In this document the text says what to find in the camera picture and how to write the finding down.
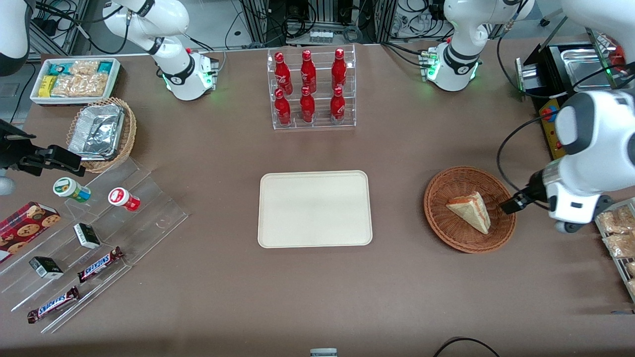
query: cookie box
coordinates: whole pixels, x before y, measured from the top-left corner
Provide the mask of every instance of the cookie box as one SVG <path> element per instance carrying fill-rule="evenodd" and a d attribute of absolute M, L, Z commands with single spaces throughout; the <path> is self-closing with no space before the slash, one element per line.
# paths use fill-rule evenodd
<path fill-rule="evenodd" d="M 104 94 L 101 97 L 40 97 L 39 89 L 42 86 L 42 81 L 44 81 L 45 77 L 49 74 L 51 70 L 51 66 L 66 64 L 69 62 L 74 62 L 76 60 L 90 60 L 90 61 L 99 61 L 99 62 L 111 62 L 112 67 L 110 68 L 110 72 L 108 75 L 108 80 L 106 82 L 106 88 L 104 90 Z M 112 57 L 70 57 L 70 58 L 54 58 L 50 60 L 45 60 L 42 63 L 42 67 L 37 75 L 35 85 L 33 86 L 33 90 L 31 91 L 30 99 L 35 104 L 42 105 L 43 107 L 47 106 L 69 106 L 69 105 L 84 105 L 88 103 L 94 103 L 101 99 L 110 98 L 110 94 L 112 93 L 115 82 L 117 81 L 117 75 L 119 74 L 120 63 L 115 58 Z"/>
<path fill-rule="evenodd" d="M 60 220 L 59 213 L 40 203 L 29 202 L 0 222 L 0 263 Z"/>

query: red cap bottle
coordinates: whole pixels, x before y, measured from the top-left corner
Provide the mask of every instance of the red cap bottle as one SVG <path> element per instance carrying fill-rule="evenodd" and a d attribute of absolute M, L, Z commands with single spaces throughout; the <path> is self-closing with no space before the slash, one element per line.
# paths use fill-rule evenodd
<path fill-rule="evenodd" d="M 344 50 L 341 48 L 335 50 L 335 61 L 333 62 L 333 67 L 331 67 L 331 76 L 333 78 L 331 81 L 333 90 L 337 86 L 344 87 L 346 84 L 346 63 L 344 62 Z"/>
<path fill-rule="evenodd" d="M 308 86 L 302 87 L 300 106 L 302 108 L 302 120 L 307 124 L 313 123 L 316 116 L 316 101 L 313 99 Z"/>
<path fill-rule="evenodd" d="M 291 95 L 293 93 L 291 71 L 289 71 L 289 66 L 284 62 L 284 55 L 282 52 L 276 52 L 274 58 L 276 59 L 276 82 L 278 83 L 278 88 L 281 88 L 285 95 Z"/>
<path fill-rule="evenodd" d="M 342 124 L 344 121 L 344 106 L 346 101 L 342 97 L 342 87 L 338 86 L 333 90 L 333 98 L 331 98 L 331 122 L 335 125 Z"/>
<path fill-rule="evenodd" d="M 318 79 L 316 76 L 316 65 L 311 59 L 311 51 L 302 51 L 302 67 L 300 68 L 302 75 L 302 85 L 308 86 L 311 93 L 318 90 Z"/>
<path fill-rule="evenodd" d="M 284 97 L 284 92 L 280 88 L 276 88 L 274 94 L 276 95 L 274 107 L 276 107 L 276 114 L 280 125 L 291 125 L 291 106 L 289 105 L 289 101 Z"/>

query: snickers bar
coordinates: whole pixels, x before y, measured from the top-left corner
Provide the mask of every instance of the snickers bar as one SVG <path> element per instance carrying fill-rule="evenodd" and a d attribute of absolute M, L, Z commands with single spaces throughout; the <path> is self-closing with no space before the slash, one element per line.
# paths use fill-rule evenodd
<path fill-rule="evenodd" d="M 27 320 L 29 323 L 35 323 L 44 315 L 50 313 L 51 311 L 59 309 L 62 305 L 65 305 L 67 302 L 72 300 L 79 300 L 81 297 L 79 296 L 79 291 L 77 287 L 74 286 L 70 288 L 70 290 L 64 295 L 60 295 L 57 299 L 53 301 L 49 301 L 48 304 L 40 307 L 39 309 L 29 311 L 27 315 Z"/>
<path fill-rule="evenodd" d="M 81 284 L 99 274 L 100 271 L 106 269 L 107 266 L 111 265 L 121 257 L 123 257 L 123 252 L 121 251 L 120 247 L 116 247 L 115 249 L 111 250 L 108 255 L 94 262 L 90 267 L 87 267 L 86 269 L 84 269 L 84 271 L 77 274 L 77 276 L 79 276 L 79 283 Z"/>

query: round wicker basket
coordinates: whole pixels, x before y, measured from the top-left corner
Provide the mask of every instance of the round wicker basket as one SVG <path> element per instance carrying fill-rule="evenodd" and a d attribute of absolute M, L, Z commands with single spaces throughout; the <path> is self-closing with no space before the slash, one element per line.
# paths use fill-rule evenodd
<path fill-rule="evenodd" d="M 102 173 L 106 169 L 114 166 L 118 163 L 122 163 L 128 159 L 132 147 L 135 144 L 135 134 L 137 133 L 137 120 L 135 119 L 135 113 L 132 112 L 126 102 L 119 98 L 101 99 L 95 103 L 88 104 L 87 107 L 95 105 L 117 104 L 126 111 L 124 118 L 123 128 L 121 128 L 121 138 L 119 139 L 119 147 L 117 148 L 117 157 L 111 161 L 82 161 L 82 166 L 86 168 L 86 171 L 92 173 Z M 70 144 L 70 139 L 75 132 L 75 125 L 77 124 L 77 118 L 79 113 L 75 115 L 75 120 L 70 125 L 69 133 L 66 135 L 66 145 Z"/>
<path fill-rule="evenodd" d="M 478 191 L 490 215 L 488 234 L 445 207 L 449 199 Z M 498 205 L 510 195 L 493 175 L 470 166 L 456 166 L 438 173 L 424 195 L 424 212 L 432 230 L 445 243 L 465 253 L 488 253 L 503 246 L 514 234 L 516 215 L 506 215 Z"/>

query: brown table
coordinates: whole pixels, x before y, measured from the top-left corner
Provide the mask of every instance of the brown table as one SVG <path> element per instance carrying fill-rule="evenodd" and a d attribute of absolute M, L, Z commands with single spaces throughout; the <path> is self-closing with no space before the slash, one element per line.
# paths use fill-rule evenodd
<path fill-rule="evenodd" d="M 505 62 L 536 43 L 505 41 Z M 473 165 L 498 175 L 499 143 L 533 116 L 494 45 L 458 93 L 422 83 L 381 46 L 357 46 L 358 126 L 303 133 L 271 128 L 265 50 L 230 53 L 218 90 L 193 102 L 165 89 L 151 57 L 121 57 L 117 95 L 138 120 L 132 156 L 191 216 L 52 335 L 29 328 L 0 296 L 0 355 L 307 356 L 337 347 L 343 357 L 431 356 L 458 335 L 502 356 L 632 355 L 635 316 L 608 314 L 631 305 L 592 229 L 559 234 L 531 207 L 502 249 L 469 255 L 442 243 L 422 215 L 436 172 Z M 76 112 L 33 105 L 25 129 L 37 144 L 62 144 Z M 522 184 L 548 161 L 535 125 L 509 143 L 503 165 Z M 260 248 L 260 178 L 321 170 L 368 174 L 373 241 Z M 18 189 L 1 198 L 0 216 L 28 200 L 62 205 L 51 192 L 61 175 L 10 173 Z M 468 342 L 448 350 L 488 356 Z"/>

